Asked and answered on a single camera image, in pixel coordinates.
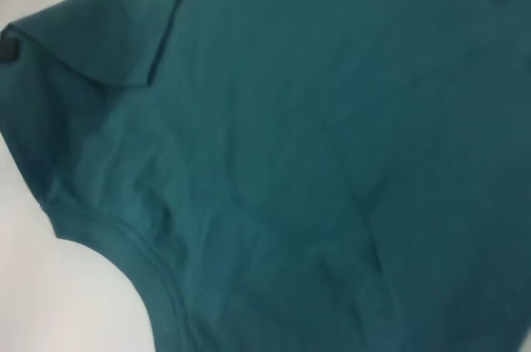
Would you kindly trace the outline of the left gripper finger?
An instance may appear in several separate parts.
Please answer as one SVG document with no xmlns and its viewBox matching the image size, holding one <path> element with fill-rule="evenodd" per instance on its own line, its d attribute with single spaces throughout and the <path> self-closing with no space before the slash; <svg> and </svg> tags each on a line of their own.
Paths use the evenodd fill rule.
<svg viewBox="0 0 531 352">
<path fill-rule="evenodd" d="M 0 62 L 16 61 L 20 56 L 20 40 L 7 34 L 0 34 Z"/>
</svg>

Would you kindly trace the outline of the teal blue shirt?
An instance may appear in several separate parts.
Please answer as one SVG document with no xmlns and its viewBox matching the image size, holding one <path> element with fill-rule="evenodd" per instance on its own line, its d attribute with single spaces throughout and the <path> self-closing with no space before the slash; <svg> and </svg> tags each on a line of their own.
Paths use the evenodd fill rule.
<svg viewBox="0 0 531 352">
<path fill-rule="evenodd" d="M 0 131 L 156 352 L 518 352 L 531 0 L 65 0 Z"/>
</svg>

